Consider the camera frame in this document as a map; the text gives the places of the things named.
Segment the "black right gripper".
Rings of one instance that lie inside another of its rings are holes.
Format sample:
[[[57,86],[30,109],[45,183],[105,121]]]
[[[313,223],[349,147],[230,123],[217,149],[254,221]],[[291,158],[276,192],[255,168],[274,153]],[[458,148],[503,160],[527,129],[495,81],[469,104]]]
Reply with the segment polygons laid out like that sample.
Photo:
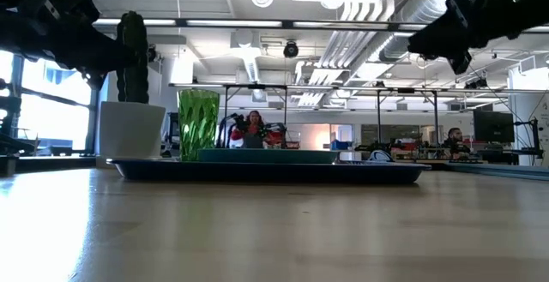
[[[522,30],[507,17],[520,0],[446,0],[447,14],[408,39],[407,50],[427,57],[447,57],[455,75],[465,73],[473,46],[491,39],[517,38]]]

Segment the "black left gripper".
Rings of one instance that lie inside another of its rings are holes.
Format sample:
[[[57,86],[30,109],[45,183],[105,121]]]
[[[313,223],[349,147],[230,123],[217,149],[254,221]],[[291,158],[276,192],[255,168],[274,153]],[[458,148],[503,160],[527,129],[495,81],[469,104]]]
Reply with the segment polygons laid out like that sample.
[[[93,0],[20,0],[16,8],[47,56],[63,58],[63,64],[71,69],[90,71],[83,73],[83,80],[92,89],[101,89],[107,77],[107,73],[94,71],[137,63],[136,53],[123,42],[97,31],[78,34],[99,19]]]

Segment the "green faceted plastic cup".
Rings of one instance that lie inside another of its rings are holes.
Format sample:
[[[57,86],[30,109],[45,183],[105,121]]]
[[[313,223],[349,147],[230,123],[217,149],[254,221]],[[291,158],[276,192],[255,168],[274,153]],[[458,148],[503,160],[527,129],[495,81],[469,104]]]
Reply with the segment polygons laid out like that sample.
[[[200,88],[178,92],[180,159],[197,161],[198,152],[214,146],[220,95]]]

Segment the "teal plate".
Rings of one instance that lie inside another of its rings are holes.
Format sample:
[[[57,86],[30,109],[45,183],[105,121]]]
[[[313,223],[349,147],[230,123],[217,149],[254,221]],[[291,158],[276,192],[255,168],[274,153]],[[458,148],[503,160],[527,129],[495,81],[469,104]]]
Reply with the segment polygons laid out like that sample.
[[[213,148],[198,151],[200,162],[256,164],[332,164],[338,153],[332,151],[256,148]]]

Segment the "blue plastic tray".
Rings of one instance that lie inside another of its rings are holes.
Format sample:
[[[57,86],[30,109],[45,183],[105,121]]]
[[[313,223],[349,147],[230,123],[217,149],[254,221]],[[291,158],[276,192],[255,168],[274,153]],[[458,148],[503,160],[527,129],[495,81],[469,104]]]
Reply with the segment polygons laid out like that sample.
[[[179,162],[108,159],[130,181],[257,184],[411,184],[429,165],[360,161],[332,164]]]

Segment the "green cactus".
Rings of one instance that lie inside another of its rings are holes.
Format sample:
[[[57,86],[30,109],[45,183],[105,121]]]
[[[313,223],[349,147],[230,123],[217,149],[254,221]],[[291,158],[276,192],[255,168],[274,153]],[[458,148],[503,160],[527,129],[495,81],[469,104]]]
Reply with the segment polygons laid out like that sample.
[[[136,60],[129,67],[116,71],[118,101],[147,105],[149,102],[148,41],[143,17],[135,11],[123,14],[117,25],[117,41],[128,46]]]

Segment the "white hexagonal plant pot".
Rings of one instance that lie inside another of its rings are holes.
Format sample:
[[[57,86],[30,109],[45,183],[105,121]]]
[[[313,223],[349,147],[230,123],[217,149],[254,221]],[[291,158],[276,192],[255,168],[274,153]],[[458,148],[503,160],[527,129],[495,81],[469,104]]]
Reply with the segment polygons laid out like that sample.
[[[104,101],[100,105],[99,156],[158,158],[166,109],[136,102]]]

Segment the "black computer monitor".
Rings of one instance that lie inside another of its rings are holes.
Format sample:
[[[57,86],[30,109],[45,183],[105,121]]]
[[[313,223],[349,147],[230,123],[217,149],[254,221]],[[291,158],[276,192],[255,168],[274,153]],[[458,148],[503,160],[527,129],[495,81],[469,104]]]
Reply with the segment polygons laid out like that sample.
[[[512,143],[515,140],[513,115],[496,111],[474,111],[474,139]]]

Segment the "person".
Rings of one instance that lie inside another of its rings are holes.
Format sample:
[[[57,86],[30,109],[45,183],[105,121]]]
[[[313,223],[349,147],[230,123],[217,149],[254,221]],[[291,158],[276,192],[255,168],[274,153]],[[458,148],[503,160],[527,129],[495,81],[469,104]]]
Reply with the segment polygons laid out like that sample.
[[[463,142],[462,131],[459,128],[451,128],[448,132],[447,139],[442,145],[451,156],[457,155],[466,156],[471,153],[470,149]]]
[[[272,132],[265,129],[265,123],[258,111],[251,111],[244,120],[242,129],[236,128],[230,136],[232,141],[242,141],[242,148],[261,149],[270,145],[274,138]]]

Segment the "white blue rounded object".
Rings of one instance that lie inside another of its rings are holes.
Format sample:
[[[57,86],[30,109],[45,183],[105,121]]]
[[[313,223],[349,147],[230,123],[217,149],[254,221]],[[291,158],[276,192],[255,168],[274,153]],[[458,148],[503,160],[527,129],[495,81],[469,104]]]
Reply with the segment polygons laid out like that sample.
[[[394,161],[392,156],[389,153],[385,152],[384,150],[372,151],[368,160],[377,161],[377,162],[393,162]]]

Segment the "black aluminium frame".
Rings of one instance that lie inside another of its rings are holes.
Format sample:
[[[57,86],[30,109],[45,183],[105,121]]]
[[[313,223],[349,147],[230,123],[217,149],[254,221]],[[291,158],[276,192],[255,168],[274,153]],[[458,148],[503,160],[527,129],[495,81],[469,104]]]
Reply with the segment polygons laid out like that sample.
[[[196,28],[257,28],[284,30],[342,30],[414,33],[426,27],[424,23],[388,21],[295,21],[239,19],[145,19],[146,27]]]

